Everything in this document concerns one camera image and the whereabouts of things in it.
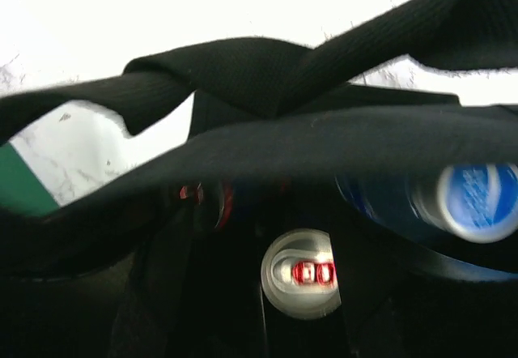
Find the Red Bull can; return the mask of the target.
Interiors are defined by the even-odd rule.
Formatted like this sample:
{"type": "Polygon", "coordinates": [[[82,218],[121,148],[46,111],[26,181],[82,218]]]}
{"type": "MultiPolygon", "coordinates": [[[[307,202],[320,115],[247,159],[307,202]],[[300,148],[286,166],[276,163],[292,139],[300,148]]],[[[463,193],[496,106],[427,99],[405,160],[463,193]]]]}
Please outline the Red Bull can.
{"type": "Polygon", "coordinates": [[[341,297],[329,234],[299,228],[275,239],[261,261],[261,286],[272,306],[291,318],[331,314],[341,297]]]}

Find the black canvas bag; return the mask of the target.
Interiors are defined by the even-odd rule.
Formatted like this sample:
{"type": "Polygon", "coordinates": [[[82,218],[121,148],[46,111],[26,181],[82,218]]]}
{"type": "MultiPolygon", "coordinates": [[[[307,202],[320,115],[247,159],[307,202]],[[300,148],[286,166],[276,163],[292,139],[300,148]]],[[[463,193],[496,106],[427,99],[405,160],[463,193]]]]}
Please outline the black canvas bag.
{"type": "Polygon", "coordinates": [[[517,0],[410,0],[314,49],[259,37],[131,61],[122,75],[8,96],[1,140],[79,100],[138,134],[189,96],[185,144],[66,207],[1,209],[1,354],[72,357],[514,357],[517,230],[414,241],[367,218],[335,177],[517,167],[517,108],[357,86],[399,56],[437,70],[517,66],[517,0]],[[272,306],[271,243],[329,234],[341,305],[272,306]]]}

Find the blue label water bottle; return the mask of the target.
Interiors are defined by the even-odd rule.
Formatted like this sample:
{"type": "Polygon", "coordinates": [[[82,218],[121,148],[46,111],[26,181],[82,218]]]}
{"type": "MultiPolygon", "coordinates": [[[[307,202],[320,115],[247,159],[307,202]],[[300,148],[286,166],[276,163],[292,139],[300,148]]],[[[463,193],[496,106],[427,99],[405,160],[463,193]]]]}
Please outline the blue label water bottle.
{"type": "Polygon", "coordinates": [[[455,236],[488,244],[517,230],[514,164],[457,165],[366,181],[337,175],[335,182],[360,213],[414,241],[455,236]]]}

